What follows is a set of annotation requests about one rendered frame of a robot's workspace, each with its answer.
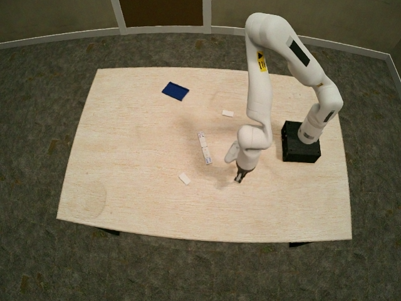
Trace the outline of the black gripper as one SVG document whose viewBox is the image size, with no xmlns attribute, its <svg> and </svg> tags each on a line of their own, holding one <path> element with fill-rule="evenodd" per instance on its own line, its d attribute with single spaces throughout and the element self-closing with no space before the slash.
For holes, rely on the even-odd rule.
<svg viewBox="0 0 401 301">
<path fill-rule="evenodd" d="M 234 178 L 234 181 L 236 181 L 236 182 L 238 182 L 238 183 L 240 183 L 240 181 L 244 179 L 244 177 L 246 176 L 246 174 L 247 174 L 248 172 L 252 172 L 252 171 L 256 168 L 256 167 L 255 167 L 255 168 L 253 168 L 253 169 L 251 169 L 251 170 L 242 169 L 241 167 L 239 167 L 237 161 L 236 161 L 236 166 L 237 166 L 238 171 L 237 171 L 237 176 Z M 245 173 L 245 174 L 244 174 L 244 173 Z"/>
</svg>

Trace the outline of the dark blue flat rectangle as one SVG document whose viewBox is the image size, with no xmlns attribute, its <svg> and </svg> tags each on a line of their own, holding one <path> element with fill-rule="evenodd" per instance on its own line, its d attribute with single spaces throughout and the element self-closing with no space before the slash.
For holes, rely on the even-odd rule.
<svg viewBox="0 0 401 301">
<path fill-rule="evenodd" d="M 189 89 L 182 87 L 173 82 L 169 82 L 166 85 L 166 87 L 162 90 L 163 94 L 166 94 L 179 101 L 183 101 L 183 99 L 189 92 L 190 92 Z"/>
</svg>

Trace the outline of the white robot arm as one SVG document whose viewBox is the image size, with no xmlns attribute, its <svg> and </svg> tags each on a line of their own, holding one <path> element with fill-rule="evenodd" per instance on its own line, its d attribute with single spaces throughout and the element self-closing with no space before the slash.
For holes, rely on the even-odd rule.
<svg viewBox="0 0 401 301">
<path fill-rule="evenodd" d="M 327 123 L 342 108 L 343 100 L 337 86 L 325 75 L 284 18 L 264 13 L 250 15 L 245 24 L 245 41 L 248 68 L 246 115 L 262 125 L 242 125 L 224 162 L 237 161 L 242 169 L 251 170 L 256 167 L 262 150 L 270 148 L 273 143 L 273 88 L 266 66 L 266 48 L 288 61 L 289 71 L 302 85 L 314 86 L 318 103 L 312 105 L 298 130 L 300 141 L 305 144 L 316 142 Z"/>
</svg>

